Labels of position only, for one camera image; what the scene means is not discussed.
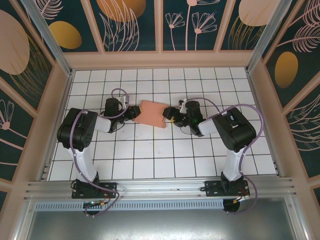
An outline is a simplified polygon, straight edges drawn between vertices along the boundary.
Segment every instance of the white tile floor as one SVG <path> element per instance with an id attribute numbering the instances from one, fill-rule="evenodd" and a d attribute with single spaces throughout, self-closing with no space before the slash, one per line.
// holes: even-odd
<path id="1" fill-rule="evenodd" d="M 176 107 L 179 100 L 194 97 L 206 97 L 221 110 L 238 103 L 255 105 L 241 67 L 89 70 L 75 73 L 65 114 L 70 108 L 100 113 L 114 88 L 126 90 L 131 105 L 149 100 Z M 210 103 L 199 102 L 204 117 L 217 113 Z M 260 122 L 256 112 L 247 107 L 240 110 L 258 132 Z M 199 138 L 188 135 L 188 128 L 183 131 L 186 134 L 169 121 L 165 129 L 129 121 L 112 134 L 95 133 L 90 153 L 100 179 L 220 176 L 227 149 L 219 134 Z M 264 135 L 247 152 L 243 172 L 276 174 Z M 58 143 L 48 180 L 73 180 L 76 174 L 71 156 Z"/>

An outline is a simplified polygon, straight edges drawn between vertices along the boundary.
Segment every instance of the metal base plate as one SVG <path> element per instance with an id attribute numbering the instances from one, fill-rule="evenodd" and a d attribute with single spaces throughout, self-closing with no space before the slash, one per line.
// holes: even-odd
<path id="1" fill-rule="evenodd" d="M 207 197 L 233 197 L 245 195 L 241 190 L 243 190 L 247 195 L 250 195 L 248 182 L 242 180 L 235 187 L 231 188 L 228 193 L 221 186 L 221 181 L 205 181 L 205 194 Z"/>
<path id="2" fill-rule="evenodd" d="M 100 182 L 98 185 L 105 189 L 117 190 L 116 182 Z M 104 191 L 98 190 L 96 188 L 94 189 L 92 188 L 86 190 L 84 187 L 79 187 L 77 186 L 77 183 L 74 183 L 74 186 L 73 186 L 74 190 L 72 191 L 71 198 L 73 199 L 105 199 L 106 198 Z M 116 194 L 113 192 L 107 191 L 106 194 L 110 197 L 110 199 L 116 198 Z"/>

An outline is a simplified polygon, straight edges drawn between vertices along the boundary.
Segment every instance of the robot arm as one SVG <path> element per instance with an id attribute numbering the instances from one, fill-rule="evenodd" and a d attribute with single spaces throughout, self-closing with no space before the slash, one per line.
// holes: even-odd
<path id="1" fill-rule="evenodd" d="M 256 138 L 255 128 L 236 108 L 204 119 L 197 101 L 179 101 L 180 109 L 168 107 L 163 116 L 178 127 L 189 126 L 193 135 L 202 137 L 218 132 L 227 148 L 226 164 L 221 173 L 221 185 L 227 193 L 243 180 L 239 163 L 246 146 Z"/>
<path id="2" fill-rule="evenodd" d="M 100 184 L 99 174 L 92 163 L 89 149 L 94 131 L 113 133 L 117 130 L 118 123 L 124 123 L 124 121 L 134 119 L 141 113 L 138 106 L 129 106 L 126 111 L 123 111 L 123 109 L 126 109 L 126 104 L 127 102 L 124 97 L 108 98 L 105 103 L 103 115 L 110 119 L 98 115 L 97 112 L 85 111 L 75 125 L 72 143 L 78 167 L 81 173 L 96 185 Z M 74 155 L 70 148 L 70 133 L 76 116 L 80 111 L 80 109 L 71 108 L 57 132 L 58 141 L 62 143 L 64 148 L 68 149 L 72 157 Z M 99 190 L 88 184 L 79 172 L 73 190 L 77 193 L 91 193 L 89 194 L 89 198 L 96 197 L 99 193 Z"/>

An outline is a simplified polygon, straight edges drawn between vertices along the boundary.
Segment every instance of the dark teal wallpaper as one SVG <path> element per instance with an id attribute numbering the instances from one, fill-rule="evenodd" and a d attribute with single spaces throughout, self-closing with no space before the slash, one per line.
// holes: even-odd
<path id="1" fill-rule="evenodd" d="M 63 52 L 97 52 L 80 0 L 36 0 Z"/>
<path id="2" fill-rule="evenodd" d="M 225 0 L 164 0 L 163 50 L 213 50 L 225 6 Z"/>
<path id="3" fill-rule="evenodd" d="M 309 178 L 320 175 L 320 85 L 286 119 Z"/>
<path id="4" fill-rule="evenodd" d="M 52 65 L 8 0 L 0 3 L 0 77 L 34 109 Z"/>
<path id="5" fill-rule="evenodd" d="M 313 189 L 313 191 L 314 191 L 315 197 L 316 197 L 316 199 L 318 201 L 318 204 L 320 206 L 320 187 L 317 187 L 317 188 Z"/>
<path id="6" fill-rule="evenodd" d="M 292 0 L 290 7 L 289 7 L 288 11 L 286 12 L 285 16 L 283 17 L 278 29 L 275 31 L 275 34 L 273 35 L 271 41 L 269 42 L 269 44 L 265 48 L 265 50 L 262 54 L 263 58 L 265 58 L 266 54 L 268 53 L 269 49 L 271 48 L 271 45 L 274 43 L 276 36 L 279 34 L 280 30 L 282 29 L 283 25 L 285 24 L 287 18 L 289 17 L 289 15 L 290 15 L 292 9 L 294 8 L 294 6 L 296 5 L 297 1 L 298 0 Z"/>
<path id="7" fill-rule="evenodd" d="M 320 71 L 319 16 L 320 3 L 306 0 L 266 63 L 283 107 Z"/>
<path id="8" fill-rule="evenodd" d="M 0 178 L 11 181 L 33 117 L 0 89 Z"/>
<path id="9" fill-rule="evenodd" d="M 253 50 L 277 1 L 236 0 L 221 50 Z"/>
<path id="10" fill-rule="evenodd" d="M 7 196 L 7 193 L 5 191 L 0 191 L 0 213 L 1 213 L 2 207 L 5 203 L 6 196 Z"/>
<path id="11" fill-rule="evenodd" d="M 106 52 L 155 51 L 154 0 L 90 0 Z"/>

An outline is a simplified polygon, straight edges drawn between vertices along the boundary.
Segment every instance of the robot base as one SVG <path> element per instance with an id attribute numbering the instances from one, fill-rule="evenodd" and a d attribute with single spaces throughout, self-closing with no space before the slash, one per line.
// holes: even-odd
<path id="1" fill-rule="evenodd" d="M 241 180 L 237 182 L 236 185 L 231 187 L 228 192 L 223 188 L 222 181 L 205 181 L 202 191 L 205 191 L 207 197 L 234 197 L 237 198 L 238 196 L 243 195 L 242 191 L 239 189 L 241 188 L 243 191 L 250 195 L 248 182 L 246 180 Z"/>
<path id="2" fill-rule="evenodd" d="M 233 197 L 232 199 L 224 199 L 223 207 L 225 212 L 234 213 L 238 211 L 240 207 L 240 202 L 235 201 L 238 196 L 243 196 L 244 191 L 247 196 L 250 195 L 248 182 L 243 180 L 243 178 L 237 181 L 230 182 L 230 184 L 224 184 L 223 177 L 221 181 L 205 181 L 204 187 L 200 190 L 205 191 L 207 197 Z"/>
<path id="3" fill-rule="evenodd" d="M 113 192 L 104 192 L 87 182 L 80 181 L 78 179 L 74 180 L 75 183 L 71 186 L 72 187 L 72 199 L 105 199 L 107 194 L 110 199 L 115 199 L 116 194 Z M 97 174 L 93 183 L 110 190 L 117 190 L 117 183 L 116 182 L 100 182 L 99 175 Z"/>

